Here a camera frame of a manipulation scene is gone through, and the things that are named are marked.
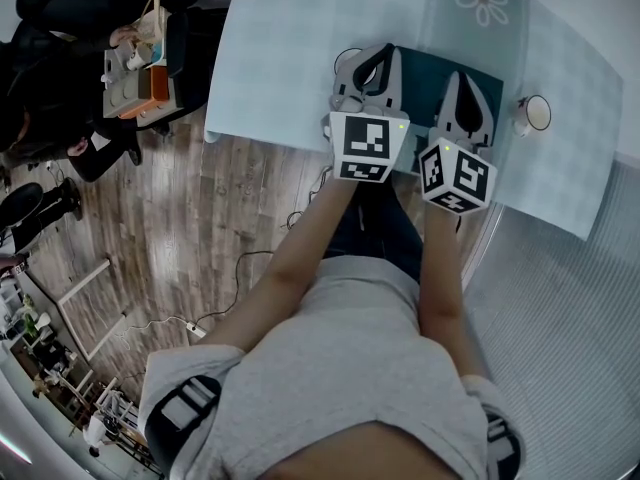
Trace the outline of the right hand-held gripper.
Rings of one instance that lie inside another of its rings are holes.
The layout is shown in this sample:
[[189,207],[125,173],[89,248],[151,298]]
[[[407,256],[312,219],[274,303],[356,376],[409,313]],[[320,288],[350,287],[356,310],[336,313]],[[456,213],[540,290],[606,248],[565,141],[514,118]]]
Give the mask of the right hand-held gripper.
[[[478,147],[491,147],[494,117],[484,93],[466,73],[455,71],[440,98],[436,124]],[[418,155],[422,199],[462,216],[489,206],[497,169],[479,155],[430,129],[428,147]]]

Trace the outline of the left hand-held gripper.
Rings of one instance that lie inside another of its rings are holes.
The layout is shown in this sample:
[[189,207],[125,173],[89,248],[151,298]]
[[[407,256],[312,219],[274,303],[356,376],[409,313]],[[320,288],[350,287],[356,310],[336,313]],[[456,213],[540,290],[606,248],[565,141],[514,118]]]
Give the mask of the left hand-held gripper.
[[[336,71],[333,94],[350,96],[322,120],[323,135],[332,148],[334,177],[384,183],[410,126],[409,116],[400,110],[399,49],[383,43],[345,59]],[[367,105],[356,97],[365,97]]]

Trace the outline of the dark teal box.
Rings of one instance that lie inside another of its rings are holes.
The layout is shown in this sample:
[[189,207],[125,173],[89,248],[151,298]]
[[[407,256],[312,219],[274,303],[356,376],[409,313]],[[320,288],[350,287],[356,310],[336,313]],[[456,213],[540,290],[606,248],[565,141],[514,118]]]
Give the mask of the dark teal box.
[[401,109],[410,118],[411,126],[404,140],[395,169],[407,174],[419,172],[417,156],[428,145],[428,132],[432,128],[444,131],[450,140],[461,139],[455,132],[446,131],[436,124],[440,98],[446,83],[455,71],[468,74],[479,86],[487,99],[494,117],[494,135],[500,113],[503,82],[481,71],[463,64],[408,48],[401,48],[402,60],[402,104]]

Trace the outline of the person's left forearm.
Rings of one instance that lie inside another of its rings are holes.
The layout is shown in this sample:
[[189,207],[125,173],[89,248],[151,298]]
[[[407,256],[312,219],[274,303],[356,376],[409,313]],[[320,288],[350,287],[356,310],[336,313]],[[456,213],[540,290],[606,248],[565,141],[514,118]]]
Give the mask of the person's left forearm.
[[357,187],[330,178],[279,245],[262,278],[279,310],[290,312],[300,303]]

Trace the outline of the person's right forearm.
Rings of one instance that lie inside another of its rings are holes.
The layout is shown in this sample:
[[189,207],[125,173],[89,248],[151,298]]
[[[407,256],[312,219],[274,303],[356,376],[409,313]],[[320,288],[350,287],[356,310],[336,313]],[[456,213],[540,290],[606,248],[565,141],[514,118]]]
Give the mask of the person's right forearm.
[[435,205],[425,207],[420,272],[421,334],[442,345],[463,328],[463,292],[457,218]]

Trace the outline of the light blue checked tablecloth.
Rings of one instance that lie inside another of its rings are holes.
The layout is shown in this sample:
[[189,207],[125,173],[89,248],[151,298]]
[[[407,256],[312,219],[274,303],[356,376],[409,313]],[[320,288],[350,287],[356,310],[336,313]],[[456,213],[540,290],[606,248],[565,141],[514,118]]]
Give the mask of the light blue checked tablecloth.
[[[587,238],[619,136],[623,81],[537,0],[232,0],[205,121],[235,135],[309,151],[344,51],[392,43],[503,82],[493,160],[498,203]],[[511,107],[542,95],[552,120],[524,138]]]

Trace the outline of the person's dark trousers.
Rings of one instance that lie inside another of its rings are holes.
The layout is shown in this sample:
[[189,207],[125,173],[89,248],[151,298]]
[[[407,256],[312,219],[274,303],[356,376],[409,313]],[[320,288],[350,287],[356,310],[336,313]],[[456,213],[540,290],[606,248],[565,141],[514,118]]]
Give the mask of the person's dark trousers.
[[418,282],[422,254],[423,241],[386,180],[357,185],[324,257],[384,259]]

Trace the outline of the orange box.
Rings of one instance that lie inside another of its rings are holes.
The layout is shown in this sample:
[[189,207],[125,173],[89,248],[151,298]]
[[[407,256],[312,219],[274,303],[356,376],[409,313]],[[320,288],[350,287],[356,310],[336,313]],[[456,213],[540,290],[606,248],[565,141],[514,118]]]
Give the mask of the orange box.
[[150,97],[128,112],[120,114],[120,119],[135,118],[170,99],[167,67],[154,66],[146,69],[146,72],[150,75]]

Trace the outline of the grey plastic storage box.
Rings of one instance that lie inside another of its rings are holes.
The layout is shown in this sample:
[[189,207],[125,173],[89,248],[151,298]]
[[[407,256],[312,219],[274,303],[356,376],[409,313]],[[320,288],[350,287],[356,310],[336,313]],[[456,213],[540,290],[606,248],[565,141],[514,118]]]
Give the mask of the grey plastic storage box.
[[104,52],[103,116],[124,115],[148,101],[151,96],[150,73],[144,68],[130,70],[127,62],[135,50],[129,43]]

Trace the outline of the person's grey t-shirt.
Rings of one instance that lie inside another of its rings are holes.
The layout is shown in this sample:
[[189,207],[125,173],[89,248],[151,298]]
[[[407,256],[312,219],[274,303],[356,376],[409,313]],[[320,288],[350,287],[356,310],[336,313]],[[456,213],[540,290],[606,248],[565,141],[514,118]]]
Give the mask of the person's grey t-shirt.
[[138,426],[170,480],[256,480],[301,449],[371,422],[398,428],[462,480],[515,480],[525,445],[489,380],[460,377],[418,330],[417,283],[393,264],[320,264],[296,314],[250,351],[153,353]]

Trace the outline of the black round stool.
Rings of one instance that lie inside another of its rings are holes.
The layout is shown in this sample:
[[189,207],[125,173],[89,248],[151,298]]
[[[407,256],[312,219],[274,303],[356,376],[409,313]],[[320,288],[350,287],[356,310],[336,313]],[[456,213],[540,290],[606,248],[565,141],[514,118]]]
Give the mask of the black round stool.
[[18,187],[0,203],[0,231],[19,225],[41,204],[44,189],[31,182]]

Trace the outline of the cluttered storage shelf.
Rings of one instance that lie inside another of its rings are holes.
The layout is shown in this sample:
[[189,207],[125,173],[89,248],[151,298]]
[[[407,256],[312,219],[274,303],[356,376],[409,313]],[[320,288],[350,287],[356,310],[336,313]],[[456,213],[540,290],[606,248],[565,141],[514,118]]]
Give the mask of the cluttered storage shelf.
[[[50,437],[98,480],[157,480],[159,470],[137,433],[137,406],[128,390],[140,371],[108,379],[73,343],[55,301],[28,275],[0,280],[0,373]],[[118,391],[120,409],[108,419],[99,455],[83,436],[94,413]]]

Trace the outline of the white metal table frame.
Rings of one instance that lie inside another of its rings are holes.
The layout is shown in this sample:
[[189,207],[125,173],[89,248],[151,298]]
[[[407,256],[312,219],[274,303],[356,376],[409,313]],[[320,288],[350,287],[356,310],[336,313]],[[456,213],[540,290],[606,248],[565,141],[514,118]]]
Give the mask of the white metal table frame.
[[54,305],[59,316],[61,317],[64,325],[71,335],[71,338],[76,345],[76,347],[81,352],[84,360],[87,363],[90,363],[91,360],[96,356],[96,354],[100,351],[100,349],[105,345],[105,343],[119,331],[124,324],[126,323],[126,314],[122,312],[118,318],[118,320],[111,325],[106,334],[98,340],[95,346],[88,350],[82,339],[80,338],[77,329],[74,327],[70,317],[67,315],[65,305],[77,294],[80,293],[82,289],[88,286],[94,279],[96,279],[100,274],[108,270],[112,266],[112,262],[109,258],[105,258],[99,263],[93,270],[86,273],[82,278],[79,278],[77,281],[74,281],[71,286],[67,289],[67,291],[61,296],[53,296],[51,292],[44,286],[44,284],[29,270],[25,271],[26,277],[31,281],[31,283],[37,287],[43,295]]

